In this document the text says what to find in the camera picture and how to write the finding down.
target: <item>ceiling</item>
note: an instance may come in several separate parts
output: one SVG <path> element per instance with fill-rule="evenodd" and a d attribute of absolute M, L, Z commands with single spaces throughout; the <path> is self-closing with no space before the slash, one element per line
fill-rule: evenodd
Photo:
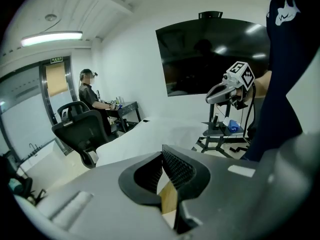
<path fill-rule="evenodd" d="M 83 31 L 82 40 L 104 39 L 123 19 L 132 16 L 145 0 L 27 0 L 7 29 L 1 57 L 21 49 L 23 37 L 49 31 Z M 47 14 L 57 19 L 45 20 Z"/>

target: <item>faucet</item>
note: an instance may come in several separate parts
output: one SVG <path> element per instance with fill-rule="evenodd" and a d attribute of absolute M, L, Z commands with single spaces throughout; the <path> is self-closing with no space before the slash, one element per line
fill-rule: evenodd
<path fill-rule="evenodd" d="M 31 143 L 29 143 L 29 148 L 30 148 L 30 145 L 33 147 L 33 151 L 35 151 L 36 149 L 35 149 L 35 147 L 34 147 L 34 145 L 32 145 Z"/>

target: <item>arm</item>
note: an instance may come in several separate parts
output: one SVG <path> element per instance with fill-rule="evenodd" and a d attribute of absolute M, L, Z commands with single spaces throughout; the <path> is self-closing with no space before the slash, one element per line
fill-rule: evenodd
<path fill-rule="evenodd" d="M 99 101 L 95 101 L 92 104 L 92 107 L 94 107 L 95 109 L 99 109 L 99 110 L 111 110 L 111 107 L 109 104 L 104 104 Z"/>
<path fill-rule="evenodd" d="M 266 96 L 269 88 L 269 84 L 270 84 L 271 74 L 272 74 L 272 71 L 267 71 L 263 76 L 254 80 L 256 98 L 262 98 Z M 241 96 L 240 89 L 238 89 L 236 92 L 237 92 L 236 95 Z M 248 95 L 244 100 L 245 102 L 252 98 L 253 92 L 254 92 L 253 87 L 251 86 L 251 88 L 249 89 Z"/>

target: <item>wall-mounted tv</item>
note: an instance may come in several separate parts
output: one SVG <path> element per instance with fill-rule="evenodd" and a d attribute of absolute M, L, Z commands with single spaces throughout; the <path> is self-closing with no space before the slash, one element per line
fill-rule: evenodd
<path fill-rule="evenodd" d="M 256 78 L 269 65 L 267 28 L 226 18 L 196 19 L 156 30 L 168 96 L 206 94 L 236 61 Z"/>

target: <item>blue object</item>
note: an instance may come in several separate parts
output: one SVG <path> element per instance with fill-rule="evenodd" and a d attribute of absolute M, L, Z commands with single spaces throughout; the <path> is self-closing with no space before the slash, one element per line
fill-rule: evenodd
<path fill-rule="evenodd" d="M 239 130 L 239 124 L 235 120 L 230 120 L 228 129 L 230 133 L 236 133 Z"/>

